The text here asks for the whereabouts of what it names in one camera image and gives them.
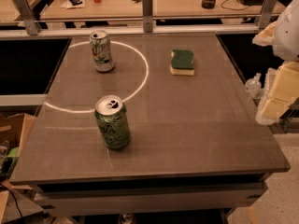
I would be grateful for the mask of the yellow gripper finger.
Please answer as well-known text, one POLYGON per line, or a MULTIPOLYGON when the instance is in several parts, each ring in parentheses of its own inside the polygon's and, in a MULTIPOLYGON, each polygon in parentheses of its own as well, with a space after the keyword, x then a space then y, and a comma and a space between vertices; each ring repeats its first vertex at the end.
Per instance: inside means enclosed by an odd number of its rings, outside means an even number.
POLYGON ((276 27, 276 22, 270 23, 260 33, 253 37, 252 43, 258 46, 271 46, 273 43, 273 33, 276 27))
POLYGON ((299 62, 285 61, 266 74, 263 97, 255 120, 261 125, 279 122, 280 117, 299 98, 299 62))

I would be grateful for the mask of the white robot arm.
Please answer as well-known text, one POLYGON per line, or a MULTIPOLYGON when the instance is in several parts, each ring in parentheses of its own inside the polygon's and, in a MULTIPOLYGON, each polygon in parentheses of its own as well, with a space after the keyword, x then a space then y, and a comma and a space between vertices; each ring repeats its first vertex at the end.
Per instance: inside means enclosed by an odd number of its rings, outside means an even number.
POLYGON ((299 98, 299 0, 292 0, 278 19, 254 36, 252 43, 272 46, 283 60, 278 70, 266 76, 263 97, 255 116, 261 125, 271 125, 299 98))

